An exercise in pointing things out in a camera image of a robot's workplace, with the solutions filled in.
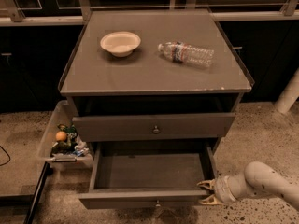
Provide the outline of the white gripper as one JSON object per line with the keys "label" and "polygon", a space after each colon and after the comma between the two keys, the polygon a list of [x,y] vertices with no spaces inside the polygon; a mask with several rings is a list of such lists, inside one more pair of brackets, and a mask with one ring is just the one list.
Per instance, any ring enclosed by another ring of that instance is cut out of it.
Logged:
{"label": "white gripper", "polygon": [[214,194],[201,200],[201,205],[218,205],[219,201],[223,204],[232,204],[237,201],[233,194],[235,188],[235,179],[232,176],[221,176],[215,180],[204,180],[197,183],[197,186],[203,189],[214,190]]}

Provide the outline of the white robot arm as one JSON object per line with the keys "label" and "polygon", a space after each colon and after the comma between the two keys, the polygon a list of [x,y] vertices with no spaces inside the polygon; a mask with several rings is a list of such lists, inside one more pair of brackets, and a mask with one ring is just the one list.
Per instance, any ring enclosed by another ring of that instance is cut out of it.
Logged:
{"label": "white robot arm", "polygon": [[200,181],[197,186],[212,191],[200,201],[202,205],[230,205],[243,199],[278,197],[299,211],[299,186],[259,161],[249,163],[236,175]]}

